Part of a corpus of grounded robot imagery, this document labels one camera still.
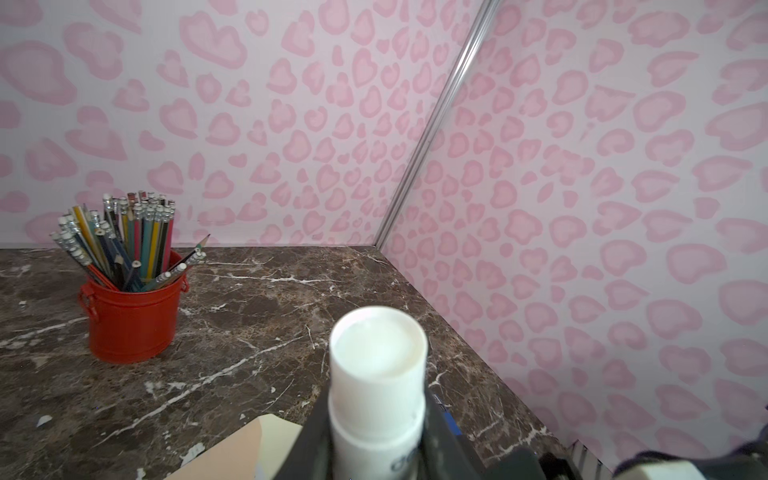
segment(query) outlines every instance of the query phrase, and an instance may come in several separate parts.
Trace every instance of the white cylinder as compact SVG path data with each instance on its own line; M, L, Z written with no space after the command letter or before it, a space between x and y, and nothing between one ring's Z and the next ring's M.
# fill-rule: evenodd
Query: white cylinder
M329 349L334 479L411 478L424 426L424 330L399 310L367 306L336 323Z

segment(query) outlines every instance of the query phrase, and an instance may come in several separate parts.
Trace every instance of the bundle of pencils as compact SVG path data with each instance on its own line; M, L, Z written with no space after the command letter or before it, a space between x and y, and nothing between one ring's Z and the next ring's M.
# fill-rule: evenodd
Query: bundle of pencils
M57 245L105 288L148 292L174 282L202 262L208 235L175 264L170 264L176 205L154 192L113 198L104 194L104 212L75 205L58 218Z

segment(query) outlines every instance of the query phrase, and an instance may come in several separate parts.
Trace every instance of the glue stick cap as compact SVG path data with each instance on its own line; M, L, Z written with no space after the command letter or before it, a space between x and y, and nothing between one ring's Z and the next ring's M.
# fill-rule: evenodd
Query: glue stick cap
M343 316L329 341L329 410L364 442L400 437L423 423L427 335L410 315L365 306Z

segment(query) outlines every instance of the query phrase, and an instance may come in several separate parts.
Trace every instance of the silver metal pole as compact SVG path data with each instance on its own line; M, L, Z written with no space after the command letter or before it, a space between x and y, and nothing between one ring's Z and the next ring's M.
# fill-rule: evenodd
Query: silver metal pole
M384 247L387 237L395 226L395 220L397 220L397 216L400 214L400 210L402 210L402 206L405 204L406 198L413 188L413 183L424 164L429 148L432 146L432 141L435 140L435 136L442 124L442 120L450 110L453 98L458 93L458 89L461 87L464 77L472 66L472 61L475 59L475 55L477 55L477 52L485 39L485 34L493 25L496 10L501 2L502 0L485 0L482 5L480 5L480 10L475 17L475 22L472 24L469 34L467 35L462 51L458 54L456 63L454 63L453 69L451 70L451 74L435 104L435 110L427 121L424 132L422 133L421 138L419 138L419 142L416 144L411 160L408 162L406 172L403 174L402 180L397 186L397 190L395 190L395 195L392 197L392 203L389 205L384 220L382 220L379 231L376 232L374 244L379 250Z

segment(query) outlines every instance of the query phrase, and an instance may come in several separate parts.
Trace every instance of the bucket handle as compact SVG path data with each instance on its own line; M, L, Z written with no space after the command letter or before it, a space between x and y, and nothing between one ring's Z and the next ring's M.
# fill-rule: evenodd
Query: bucket handle
M91 317L94 322L98 323L98 312L96 312L96 309L94 308L93 298L94 291L90 285L86 283L80 287L80 292L78 292L78 302L88 316Z

